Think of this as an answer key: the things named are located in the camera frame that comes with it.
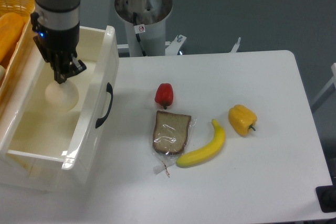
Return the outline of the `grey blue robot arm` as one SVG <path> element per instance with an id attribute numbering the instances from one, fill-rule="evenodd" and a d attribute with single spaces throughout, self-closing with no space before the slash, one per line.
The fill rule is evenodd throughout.
<path id="1" fill-rule="evenodd" d="M 35 0 L 31 14 L 34 42 L 58 84 L 85 71 L 77 58 L 81 0 Z"/>

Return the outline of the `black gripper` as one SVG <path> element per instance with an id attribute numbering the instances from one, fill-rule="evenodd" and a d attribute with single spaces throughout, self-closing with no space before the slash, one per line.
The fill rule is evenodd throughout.
<path id="1" fill-rule="evenodd" d="M 76 46 L 79 42 L 79 24 L 71 29 L 53 30 L 43 26 L 39 14 L 30 15 L 32 31 L 36 33 L 33 40 L 45 62 L 54 71 L 54 80 L 58 84 L 66 82 L 69 77 L 76 76 L 87 69 L 87 66 L 77 59 Z"/>

